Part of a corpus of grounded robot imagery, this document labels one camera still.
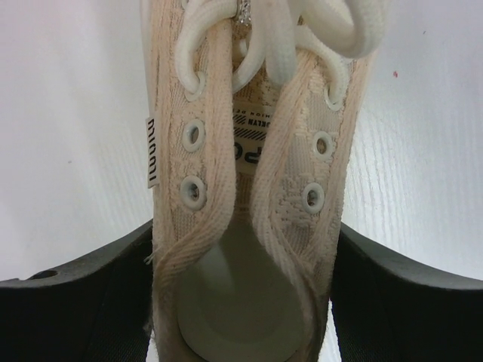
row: white backdrop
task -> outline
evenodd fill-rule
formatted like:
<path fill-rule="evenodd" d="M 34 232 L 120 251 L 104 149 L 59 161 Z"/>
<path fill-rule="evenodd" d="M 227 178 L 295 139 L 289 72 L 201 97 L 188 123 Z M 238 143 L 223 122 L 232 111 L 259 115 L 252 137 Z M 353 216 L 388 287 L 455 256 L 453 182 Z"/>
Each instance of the white backdrop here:
<path fill-rule="evenodd" d="M 152 217 L 138 0 L 0 1 L 0 279 Z M 483 279 L 483 4 L 392 8 L 352 149 L 343 221 Z M 333 331 L 321 360 L 335 361 Z"/>

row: rhinestone charm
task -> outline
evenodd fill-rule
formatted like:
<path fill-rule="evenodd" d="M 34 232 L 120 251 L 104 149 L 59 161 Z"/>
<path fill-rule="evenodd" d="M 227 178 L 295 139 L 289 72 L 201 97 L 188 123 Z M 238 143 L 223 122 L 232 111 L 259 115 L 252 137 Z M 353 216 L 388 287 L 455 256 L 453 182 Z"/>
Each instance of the rhinestone charm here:
<path fill-rule="evenodd" d="M 241 25 L 251 25 L 250 0 L 238 0 L 238 11 L 236 13 L 236 22 Z"/>

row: shoelace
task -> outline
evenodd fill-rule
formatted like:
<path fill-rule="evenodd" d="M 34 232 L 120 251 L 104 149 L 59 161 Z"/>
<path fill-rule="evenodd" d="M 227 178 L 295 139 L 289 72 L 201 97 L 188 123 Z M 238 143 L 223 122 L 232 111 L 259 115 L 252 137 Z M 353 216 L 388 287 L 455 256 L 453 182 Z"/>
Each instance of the shoelace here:
<path fill-rule="evenodd" d="M 243 61 L 233 74 L 233 93 L 242 89 L 266 64 L 270 80 L 289 82 L 297 68 L 297 48 L 317 54 L 328 71 L 328 105 L 337 110 L 349 86 L 350 59 L 364 57 L 380 43 L 385 25 L 381 0 L 339 0 L 347 6 L 352 22 L 340 8 L 326 0 L 181 0 L 183 28 L 175 50 L 177 76 L 188 100 L 205 86 L 205 75 L 195 72 L 193 56 L 206 32 L 221 20 L 235 18 L 251 23 L 248 38 L 235 44 Z"/>

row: shoe label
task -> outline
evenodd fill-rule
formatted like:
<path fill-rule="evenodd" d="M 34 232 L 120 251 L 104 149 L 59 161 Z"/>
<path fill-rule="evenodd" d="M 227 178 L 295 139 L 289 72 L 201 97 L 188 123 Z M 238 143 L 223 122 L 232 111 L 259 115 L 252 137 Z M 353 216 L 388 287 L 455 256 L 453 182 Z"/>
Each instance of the shoe label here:
<path fill-rule="evenodd" d="M 238 172 L 255 174 L 274 111 L 274 107 L 236 101 L 233 103 L 235 160 Z"/>
<path fill-rule="evenodd" d="M 156 132 L 154 118 L 146 119 L 148 137 L 148 189 L 159 184 L 158 163 L 156 162 Z"/>

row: sneaker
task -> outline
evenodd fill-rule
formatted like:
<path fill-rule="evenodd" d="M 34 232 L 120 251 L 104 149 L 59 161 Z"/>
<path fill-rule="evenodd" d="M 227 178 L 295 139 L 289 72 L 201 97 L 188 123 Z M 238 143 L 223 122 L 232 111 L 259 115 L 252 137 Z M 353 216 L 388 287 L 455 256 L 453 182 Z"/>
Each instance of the sneaker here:
<path fill-rule="evenodd" d="M 382 0 L 333 3 L 152 0 L 152 313 L 164 362 L 318 360 L 386 13 Z"/>

